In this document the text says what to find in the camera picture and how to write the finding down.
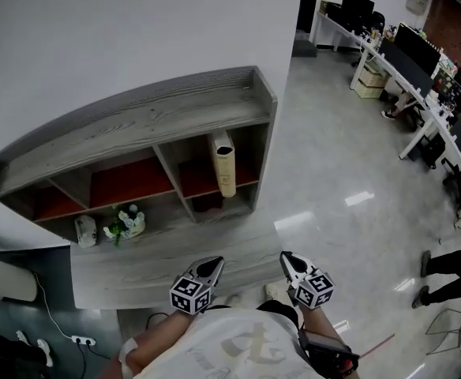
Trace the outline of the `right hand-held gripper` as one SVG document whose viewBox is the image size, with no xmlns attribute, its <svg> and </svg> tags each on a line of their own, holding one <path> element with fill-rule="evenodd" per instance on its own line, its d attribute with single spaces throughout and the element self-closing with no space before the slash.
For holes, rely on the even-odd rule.
<svg viewBox="0 0 461 379">
<path fill-rule="evenodd" d="M 335 290 L 331 277 L 309 258 L 282 251 L 279 261 L 287 279 L 287 293 L 294 306 L 314 310 L 328 302 Z"/>
</svg>

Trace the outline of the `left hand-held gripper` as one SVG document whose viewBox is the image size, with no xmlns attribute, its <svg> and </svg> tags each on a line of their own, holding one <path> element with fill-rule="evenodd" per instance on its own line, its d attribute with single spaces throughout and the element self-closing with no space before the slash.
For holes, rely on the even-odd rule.
<svg viewBox="0 0 461 379">
<path fill-rule="evenodd" d="M 172 283 L 169 290 L 171 306 L 188 315 L 203 313 L 212 302 L 224 265 L 222 256 L 193 262 Z"/>
</svg>

